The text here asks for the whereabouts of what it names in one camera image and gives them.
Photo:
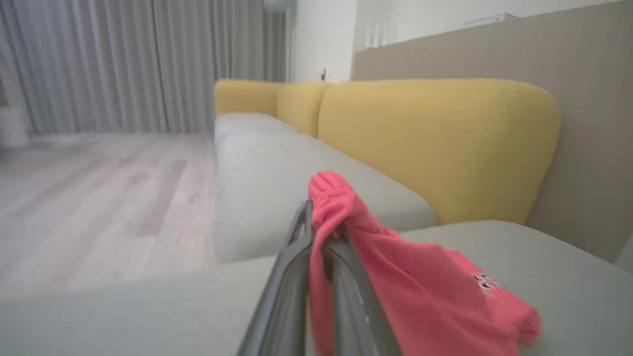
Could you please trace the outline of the white ribbed cylinder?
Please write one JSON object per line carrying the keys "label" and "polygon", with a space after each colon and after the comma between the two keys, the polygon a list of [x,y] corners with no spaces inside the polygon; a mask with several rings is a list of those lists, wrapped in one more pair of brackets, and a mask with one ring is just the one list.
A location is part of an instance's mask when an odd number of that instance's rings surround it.
{"label": "white ribbed cylinder", "polygon": [[25,113],[16,106],[0,106],[0,149],[21,149],[29,142]]}

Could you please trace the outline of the red and white sports jersey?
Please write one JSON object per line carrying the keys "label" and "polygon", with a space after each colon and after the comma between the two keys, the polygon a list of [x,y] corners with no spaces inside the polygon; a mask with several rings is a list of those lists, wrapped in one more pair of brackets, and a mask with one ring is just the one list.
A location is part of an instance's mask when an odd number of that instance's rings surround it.
{"label": "red and white sports jersey", "polygon": [[314,205],[310,316],[318,356],[334,356],[333,290],[322,246],[341,223],[404,356],[518,356],[520,343],[536,342],[536,308],[461,252],[405,241],[385,228],[343,176],[318,172],[308,183],[308,197]]}

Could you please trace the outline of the white sheer curtain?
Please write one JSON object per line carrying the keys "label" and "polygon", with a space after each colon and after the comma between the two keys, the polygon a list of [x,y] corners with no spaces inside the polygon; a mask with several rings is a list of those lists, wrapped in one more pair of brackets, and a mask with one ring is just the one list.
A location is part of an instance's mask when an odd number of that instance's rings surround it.
{"label": "white sheer curtain", "polygon": [[397,25],[393,7],[397,0],[356,0],[352,54],[394,43]]}

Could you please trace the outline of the large grey sofa seat cushion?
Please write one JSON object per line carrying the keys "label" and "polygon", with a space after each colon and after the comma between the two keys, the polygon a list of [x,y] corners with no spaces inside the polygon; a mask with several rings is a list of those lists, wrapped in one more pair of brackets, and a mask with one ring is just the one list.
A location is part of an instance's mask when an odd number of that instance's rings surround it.
{"label": "large grey sofa seat cushion", "polygon": [[[520,356],[633,356],[633,275],[526,226],[479,221],[402,233],[464,254],[538,309]],[[0,300],[0,356],[234,356],[275,256],[210,270]]]}

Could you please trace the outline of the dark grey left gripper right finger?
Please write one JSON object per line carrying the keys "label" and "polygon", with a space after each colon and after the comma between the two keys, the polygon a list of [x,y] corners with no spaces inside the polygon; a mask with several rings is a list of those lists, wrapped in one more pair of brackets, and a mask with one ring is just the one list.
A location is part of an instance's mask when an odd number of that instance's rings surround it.
{"label": "dark grey left gripper right finger", "polygon": [[351,239],[329,238],[323,254],[332,262],[334,356],[402,356]]}

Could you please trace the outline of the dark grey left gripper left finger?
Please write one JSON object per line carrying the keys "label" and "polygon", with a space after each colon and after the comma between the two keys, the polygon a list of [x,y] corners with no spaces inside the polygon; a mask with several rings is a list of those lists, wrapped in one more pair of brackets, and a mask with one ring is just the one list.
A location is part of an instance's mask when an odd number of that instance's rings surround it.
{"label": "dark grey left gripper left finger", "polygon": [[305,356],[313,205],[296,210],[237,356]]}

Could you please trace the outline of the large yellow sofa back cushion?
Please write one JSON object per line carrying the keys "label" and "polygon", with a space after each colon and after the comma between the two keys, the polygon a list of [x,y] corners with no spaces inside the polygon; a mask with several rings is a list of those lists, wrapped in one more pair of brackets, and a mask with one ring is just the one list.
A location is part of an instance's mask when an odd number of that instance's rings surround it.
{"label": "large yellow sofa back cushion", "polygon": [[325,91],[318,138],[416,192],[441,225],[524,224],[561,126],[556,99],[520,81],[357,81]]}

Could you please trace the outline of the grey pleated curtain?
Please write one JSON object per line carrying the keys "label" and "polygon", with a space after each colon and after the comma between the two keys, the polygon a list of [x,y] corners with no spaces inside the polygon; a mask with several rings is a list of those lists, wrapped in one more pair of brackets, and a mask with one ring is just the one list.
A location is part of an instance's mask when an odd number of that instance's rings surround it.
{"label": "grey pleated curtain", "polygon": [[0,0],[0,128],[210,132],[216,83],[287,80],[288,17],[266,0]]}

